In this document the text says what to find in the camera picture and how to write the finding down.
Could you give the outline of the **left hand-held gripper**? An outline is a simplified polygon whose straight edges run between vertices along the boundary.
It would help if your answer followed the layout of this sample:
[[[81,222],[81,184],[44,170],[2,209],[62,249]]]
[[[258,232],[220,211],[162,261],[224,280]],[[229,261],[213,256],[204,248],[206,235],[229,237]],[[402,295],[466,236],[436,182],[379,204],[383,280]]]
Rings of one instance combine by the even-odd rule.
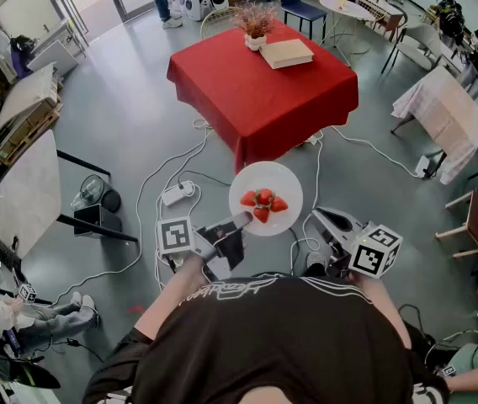
[[[157,222],[157,253],[175,272],[187,256],[204,260],[209,281],[226,280],[244,259],[242,230],[252,222],[252,213],[242,211],[210,226],[195,228],[185,217]]]

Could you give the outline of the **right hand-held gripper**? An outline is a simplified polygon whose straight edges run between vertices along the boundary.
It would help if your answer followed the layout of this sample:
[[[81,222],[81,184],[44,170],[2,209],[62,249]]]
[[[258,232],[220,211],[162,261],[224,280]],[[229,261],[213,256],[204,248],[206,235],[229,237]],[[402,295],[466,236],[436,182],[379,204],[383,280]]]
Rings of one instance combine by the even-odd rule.
[[[380,279],[395,263],[403,238],[386,226],[362,225],[354,216],[328,207],[316,207],[314,227],[332,249],[331,265]]]

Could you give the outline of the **white round plate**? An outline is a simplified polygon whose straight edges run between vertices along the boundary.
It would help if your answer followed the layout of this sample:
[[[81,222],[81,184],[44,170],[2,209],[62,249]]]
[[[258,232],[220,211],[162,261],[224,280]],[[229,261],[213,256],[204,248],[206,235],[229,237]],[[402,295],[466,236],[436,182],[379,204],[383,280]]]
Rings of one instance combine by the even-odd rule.
[[[229,207],[232,215],[252,207],[241,204],[243,195],[251,190],[272,189],[288,205],[288,209],[271,212],[266,223],[253,217],[245,231],[259,237],[272,237],[288,230],[298,219],[303,206],[303,191],[299,179],[286,166],[277,162],[256,162],[242,169],[234,178],[229,190]]]

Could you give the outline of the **person's right forearm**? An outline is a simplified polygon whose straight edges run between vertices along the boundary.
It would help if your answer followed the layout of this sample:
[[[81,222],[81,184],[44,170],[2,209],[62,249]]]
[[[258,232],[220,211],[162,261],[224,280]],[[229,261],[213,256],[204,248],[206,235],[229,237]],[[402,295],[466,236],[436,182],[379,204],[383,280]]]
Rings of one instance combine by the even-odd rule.
[[[349,280],[373,302],[391,325],[395,328],[405,348],[412,348],[412,341],[406,329],[404,321],[396,309],[390,295],[380,279],[371,278],[367,275],[352,272]]]

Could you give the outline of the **person's left forearm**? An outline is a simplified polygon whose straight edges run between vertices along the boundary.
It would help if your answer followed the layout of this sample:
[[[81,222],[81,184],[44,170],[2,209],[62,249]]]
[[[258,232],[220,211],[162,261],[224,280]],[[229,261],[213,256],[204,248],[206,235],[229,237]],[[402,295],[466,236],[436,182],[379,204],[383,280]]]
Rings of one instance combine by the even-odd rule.
[[[191,255],[173,275],[161,294],[135,324],[135,329],[154,340],[159,329],[170,314],[188,296],[209,283],[203,274],[204,260]]]

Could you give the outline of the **red tablecloth table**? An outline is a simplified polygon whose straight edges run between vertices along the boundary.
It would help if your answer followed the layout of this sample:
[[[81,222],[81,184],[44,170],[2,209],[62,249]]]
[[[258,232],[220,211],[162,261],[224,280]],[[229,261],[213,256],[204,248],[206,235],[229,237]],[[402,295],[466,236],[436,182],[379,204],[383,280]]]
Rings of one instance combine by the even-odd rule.
[[[273,69],[230,29],[170,58],[167,79],[235,156],[235,170],[273,161],[329,126],[342,126],[359,105],[357,74],[280,21],[268,42],[300,40],[312,61]]]

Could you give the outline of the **person's grey shoe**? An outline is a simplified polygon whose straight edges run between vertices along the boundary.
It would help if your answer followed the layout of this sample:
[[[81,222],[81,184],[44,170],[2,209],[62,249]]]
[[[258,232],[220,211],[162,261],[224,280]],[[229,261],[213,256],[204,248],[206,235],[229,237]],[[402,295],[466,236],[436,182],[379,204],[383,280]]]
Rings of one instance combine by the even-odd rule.
[[[321,252],[309,252],[305,258],[305,277],[323,277],[327,275],[327,258]]]

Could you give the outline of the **white power strip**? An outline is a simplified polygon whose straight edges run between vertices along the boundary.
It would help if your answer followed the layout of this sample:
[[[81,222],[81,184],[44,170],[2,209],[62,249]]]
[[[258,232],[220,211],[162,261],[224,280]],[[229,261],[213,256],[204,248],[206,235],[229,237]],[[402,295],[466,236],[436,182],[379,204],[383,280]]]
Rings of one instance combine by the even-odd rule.
[[[177,183],[162,192],[161,201],[166,207],[176,204],[180,200],[191,197],[195,193],[195,184],[188,180]]]

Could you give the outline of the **person's black printed t-shirt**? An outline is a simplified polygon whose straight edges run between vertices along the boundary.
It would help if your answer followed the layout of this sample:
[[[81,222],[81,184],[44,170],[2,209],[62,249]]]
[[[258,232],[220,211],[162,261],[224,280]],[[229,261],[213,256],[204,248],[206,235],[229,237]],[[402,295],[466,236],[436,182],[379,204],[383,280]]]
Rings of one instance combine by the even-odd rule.
[[[241,404],[271,388],[289,404],[448,404],[359,288],[315,277],[230,279],[175,307],[154,338],[127,334],[82,404]]]

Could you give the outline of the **black square box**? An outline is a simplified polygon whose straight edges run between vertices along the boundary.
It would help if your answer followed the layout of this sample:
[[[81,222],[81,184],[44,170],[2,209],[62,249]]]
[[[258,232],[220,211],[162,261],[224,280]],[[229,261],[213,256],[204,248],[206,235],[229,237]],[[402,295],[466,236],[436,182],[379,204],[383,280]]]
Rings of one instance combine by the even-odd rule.
[[[73,214],[76,219],[101,226],[108,230],[122,232],[121,219],[115,214],[106,210],[102,205],[91,205],[76,210]]]

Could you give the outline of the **light wooden chair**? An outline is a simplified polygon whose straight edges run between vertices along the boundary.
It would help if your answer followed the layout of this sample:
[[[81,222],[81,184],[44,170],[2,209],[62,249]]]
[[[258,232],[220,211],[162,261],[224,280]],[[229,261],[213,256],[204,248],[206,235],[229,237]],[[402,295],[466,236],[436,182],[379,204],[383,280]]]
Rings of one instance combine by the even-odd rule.
[[[454,199],[448,202],[444,208],[446,210],[451,207],[463,203],[469,202],[467,216],[465,222],[458,228],[454,228],[449,231],[436,232],[434,237],[438,240],[458,235],[460,233],[467,233],[471,239],[475,242],[476,248],[469,251],[458,252],[453,255],[453,258],[464,258],[472,255],[478,254],[478,191],[474,189],[473,191],[468,192],[460,196],[457,199]]]

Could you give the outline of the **table with pale pink cloth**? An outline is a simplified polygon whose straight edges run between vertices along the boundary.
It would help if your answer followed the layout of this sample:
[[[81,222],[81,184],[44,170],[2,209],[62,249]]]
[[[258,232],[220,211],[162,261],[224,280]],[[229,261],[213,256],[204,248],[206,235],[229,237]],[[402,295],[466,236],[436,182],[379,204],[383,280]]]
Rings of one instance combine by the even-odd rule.
[[[444,185],[457,177],[478,149],[478,106],[442,66],[401,95],[391,115],[414,118],[446,154],[440,174]]]

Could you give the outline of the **beige closed book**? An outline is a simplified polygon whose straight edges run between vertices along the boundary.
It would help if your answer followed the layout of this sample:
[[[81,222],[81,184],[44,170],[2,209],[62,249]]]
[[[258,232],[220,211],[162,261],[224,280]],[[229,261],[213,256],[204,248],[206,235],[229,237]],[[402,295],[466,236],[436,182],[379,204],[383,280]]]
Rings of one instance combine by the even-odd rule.
[[[272,69],[313,61],[313,52],[300,39],[265,44],[260,47],[259,52]]]

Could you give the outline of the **dried reddish plant white vase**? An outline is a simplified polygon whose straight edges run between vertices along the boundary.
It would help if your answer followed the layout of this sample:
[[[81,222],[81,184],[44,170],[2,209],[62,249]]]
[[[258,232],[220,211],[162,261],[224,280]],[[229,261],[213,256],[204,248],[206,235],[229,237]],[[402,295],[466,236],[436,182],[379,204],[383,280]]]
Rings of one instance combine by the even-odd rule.
[[[236,8],[231,23],[244,34],[246,47],[259,51],[274,30],[277,17],[276,7],[271,3],[245,3]]]

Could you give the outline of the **round white side table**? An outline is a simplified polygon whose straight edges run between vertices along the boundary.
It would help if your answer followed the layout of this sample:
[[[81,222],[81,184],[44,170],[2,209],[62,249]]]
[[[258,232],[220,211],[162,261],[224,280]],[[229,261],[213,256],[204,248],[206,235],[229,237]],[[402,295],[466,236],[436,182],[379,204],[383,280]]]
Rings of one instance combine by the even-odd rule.
[[[319,0],[319,4],[326,9],[329,19],[323,22],[326,32],[322,34],[319,45],[324,43],[327,39],[332,40],[331,48],[343,58],[346,66],[349,68],[353,65],[353,56],[361,55],[362,52],[350,50],[342,50],[338,43],[344,36],[350,36],[352,39],[356,38],[356,28],[360,23],[373,23],[374,16],[365,7],[346,1],[344,5],[339,4],[337,0]],[[347,22],[353,27],[352,32],[347,32],[343,29],[341,32],[337,31],[338,25],[344,21],[344,27]]]

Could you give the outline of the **wooden slatted chair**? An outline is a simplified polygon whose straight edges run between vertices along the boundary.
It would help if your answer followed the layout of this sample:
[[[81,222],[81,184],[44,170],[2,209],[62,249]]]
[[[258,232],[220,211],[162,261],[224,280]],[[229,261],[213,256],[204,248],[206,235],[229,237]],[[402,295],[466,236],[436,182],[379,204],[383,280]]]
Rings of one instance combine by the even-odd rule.
[[[406,12],[386,0],[356,0],[356,3],[374,17],[373,21],[367,21],[366,24],[372,30],[378,30],[382,36],[389,34],[389,42],[397,38],[400,30],[407,23]]]

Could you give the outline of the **blue chair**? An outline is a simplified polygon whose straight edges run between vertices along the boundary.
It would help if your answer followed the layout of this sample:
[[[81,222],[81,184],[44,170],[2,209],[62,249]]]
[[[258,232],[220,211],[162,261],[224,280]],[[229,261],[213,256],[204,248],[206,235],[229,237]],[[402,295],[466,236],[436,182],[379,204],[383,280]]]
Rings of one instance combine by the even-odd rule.
[[[326,34],[327,12],[313,6],[303,0],[279,0],[279,5],[284,12],[284,22],[287,23],[288,15],[291,14],[300,20],[300,29],[304,21],[309,23],[309,39],[313,36],[313,23],[322,20],[322,36]]]

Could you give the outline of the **black keyboard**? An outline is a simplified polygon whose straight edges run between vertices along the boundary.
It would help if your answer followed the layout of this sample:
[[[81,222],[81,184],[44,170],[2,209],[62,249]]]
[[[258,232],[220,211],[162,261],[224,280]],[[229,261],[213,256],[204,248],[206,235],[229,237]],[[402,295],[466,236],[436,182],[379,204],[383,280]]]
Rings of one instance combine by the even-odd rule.
[[[21,271],[21,258],[0,239],[0,263],[10,271]]]

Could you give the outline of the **wooden pallet with boards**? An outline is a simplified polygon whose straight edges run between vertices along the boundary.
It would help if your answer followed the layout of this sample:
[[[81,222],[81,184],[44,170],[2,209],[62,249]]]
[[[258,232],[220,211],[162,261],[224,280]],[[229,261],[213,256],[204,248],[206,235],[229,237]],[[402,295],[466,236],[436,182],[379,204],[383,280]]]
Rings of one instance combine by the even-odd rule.
[[[0,166],[10,167],[60,116],[56,65],[18,81],[0,112]]]

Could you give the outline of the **white cabinet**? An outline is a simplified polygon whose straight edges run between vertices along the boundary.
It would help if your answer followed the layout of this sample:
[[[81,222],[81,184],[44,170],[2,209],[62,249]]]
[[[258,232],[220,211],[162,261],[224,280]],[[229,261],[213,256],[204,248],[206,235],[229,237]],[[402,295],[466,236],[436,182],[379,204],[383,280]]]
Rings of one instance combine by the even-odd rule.
[[[71,52],[59,40],[56,40],[30,61],[28,68],[36,72],[51,63],[60,77],[65,76],[78,65],[77,59]]]

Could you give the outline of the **black bag with green stripe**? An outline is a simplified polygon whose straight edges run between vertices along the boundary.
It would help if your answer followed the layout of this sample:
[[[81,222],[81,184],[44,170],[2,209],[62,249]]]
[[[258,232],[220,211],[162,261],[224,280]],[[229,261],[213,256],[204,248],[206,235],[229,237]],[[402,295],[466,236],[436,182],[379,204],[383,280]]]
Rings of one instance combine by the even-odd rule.
[[[47,369],[22,359],[0,354],[0,379],[40,389],[59,389],[58,379]]]

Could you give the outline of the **marble table with black frame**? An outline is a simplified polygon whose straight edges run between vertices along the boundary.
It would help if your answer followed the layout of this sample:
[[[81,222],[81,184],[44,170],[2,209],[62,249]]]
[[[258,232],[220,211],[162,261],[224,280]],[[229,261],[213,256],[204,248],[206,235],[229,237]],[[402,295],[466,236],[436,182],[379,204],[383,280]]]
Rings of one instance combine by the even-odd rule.
[[[15,254],[24,258],[54,222],[81,228],[126,242],[138,238],[61,213],[59,159],[109,176],[110,172],[56,148],[52,130],[35,141],[0,182],[0,241],[10,246],[18,239]]]

